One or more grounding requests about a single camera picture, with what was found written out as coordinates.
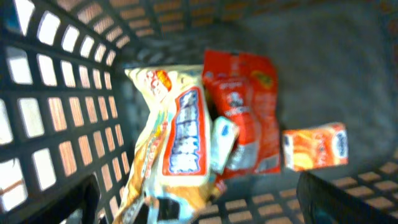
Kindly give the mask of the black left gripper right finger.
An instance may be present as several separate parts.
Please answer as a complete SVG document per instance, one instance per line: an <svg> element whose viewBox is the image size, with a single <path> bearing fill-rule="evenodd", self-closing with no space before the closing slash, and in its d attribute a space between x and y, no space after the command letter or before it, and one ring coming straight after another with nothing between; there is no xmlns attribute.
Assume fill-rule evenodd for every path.
<svg viewBox="0 0 398 224"><path fill-rule="evenodd" d="M397 218L309 172L301 173L296 192L305 223L397 223Z"/></svg>

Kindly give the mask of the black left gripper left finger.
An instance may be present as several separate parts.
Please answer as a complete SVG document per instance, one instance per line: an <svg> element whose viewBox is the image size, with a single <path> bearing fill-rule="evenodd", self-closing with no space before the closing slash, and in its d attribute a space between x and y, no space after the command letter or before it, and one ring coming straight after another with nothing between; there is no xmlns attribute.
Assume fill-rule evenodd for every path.
<svg viewBox="0 0 398 224"><path fill-rule="evenodd" d="M95 175L62 189L51 190L22 210L21 223L94 223L100 200L100 189Z"/></svg>

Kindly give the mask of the orange small carton box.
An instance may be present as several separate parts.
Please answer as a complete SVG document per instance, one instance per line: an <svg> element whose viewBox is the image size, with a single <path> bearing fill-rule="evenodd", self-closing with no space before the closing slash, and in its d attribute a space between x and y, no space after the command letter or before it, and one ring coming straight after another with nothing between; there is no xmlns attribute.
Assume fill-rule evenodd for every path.
<svg viewBox="0 0 398 224"><path fill-rule="evenodd" d="M348 164L348 135L343 123L282 132L285 167L295 172Z"/></svg>

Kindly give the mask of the yellow snack bag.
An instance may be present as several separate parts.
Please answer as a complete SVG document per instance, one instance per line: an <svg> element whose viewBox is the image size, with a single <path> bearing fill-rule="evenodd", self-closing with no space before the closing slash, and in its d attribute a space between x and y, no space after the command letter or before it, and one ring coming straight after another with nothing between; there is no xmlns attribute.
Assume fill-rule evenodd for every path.
<svg viewBox="0 0 398 224"><path fill-rule="evenodd" d="M134 149L115 223L190 223L224 191L211 171L202 65L127 68L149 117Z"/></svg>

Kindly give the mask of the red snack bag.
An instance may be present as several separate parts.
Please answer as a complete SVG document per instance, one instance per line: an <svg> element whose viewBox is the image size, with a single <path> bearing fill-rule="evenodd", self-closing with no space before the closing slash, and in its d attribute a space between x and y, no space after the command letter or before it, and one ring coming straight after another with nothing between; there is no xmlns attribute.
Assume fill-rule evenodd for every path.
<svg viewBox="0 0 398 224"><path fill-rule="evenodd" d="M271 60L206 50L202 79L218 114L239 128L221 178L280 172L278 75Z"/></svg>

